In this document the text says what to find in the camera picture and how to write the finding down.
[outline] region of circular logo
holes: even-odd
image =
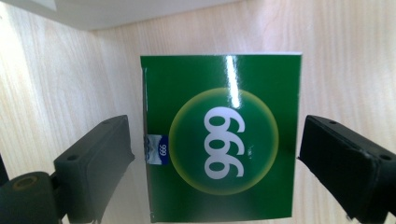
[[[247,91],[204,91],[177,112],[169,152],[178,174],[216,195],[242,192],[271,169],[278,130],[268,106]]]

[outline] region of green square package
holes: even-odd
[[[141,63],[151,221],[290,217],[301,55]]]

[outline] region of white object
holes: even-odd
[[[1,0],[80,30],[94,30],[237,0]]]

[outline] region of wooden table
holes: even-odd
[[[0,4],[0,152],[8,174],[52,173],[52,161],[84,133],[126,114],[136,160],[103,223],[149,223],[142,54],[300,51],[298,146],[313,114],[396,153],[395,12],[394,0],[247,0],[87,32]],[[251,223],[349,222],[297,161],[293,218]]]

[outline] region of blue and white sticker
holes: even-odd
[[[165,165],[169,162],[169,140],[167,135],[148,134],[146,162],[153,165]]]

